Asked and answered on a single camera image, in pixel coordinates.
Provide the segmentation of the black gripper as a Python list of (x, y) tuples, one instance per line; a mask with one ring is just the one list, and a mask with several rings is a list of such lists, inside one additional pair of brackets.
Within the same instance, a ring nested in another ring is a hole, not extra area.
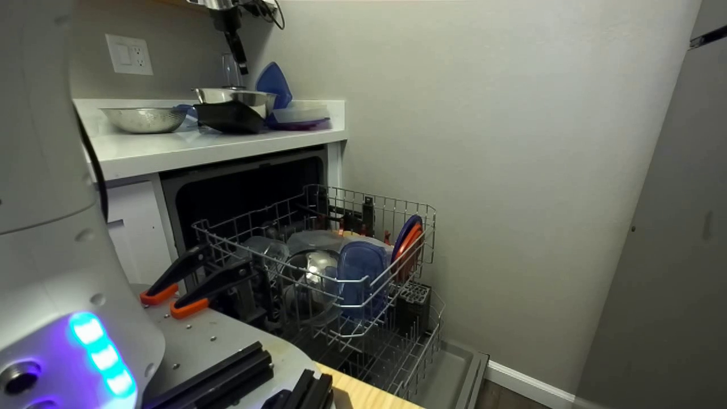
[[(203, 6), (218, 30), (239, 30), (242, 15), (250, 14), (263, 18), (279, 30), (287, 26), (285, 11), (277, 0), (188, 0), (195, 6)], [(242, 75), (247, 75), (247, 54), (236, 32), (225, 34), (230, 53), (236, 62)]]

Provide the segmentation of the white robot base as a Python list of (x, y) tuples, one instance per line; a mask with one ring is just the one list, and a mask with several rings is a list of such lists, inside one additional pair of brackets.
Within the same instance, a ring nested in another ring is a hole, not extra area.
[(72, 0), (0, 0), (3, 409), (138, 409), (165, 351), (86, 165), (70, 14)]

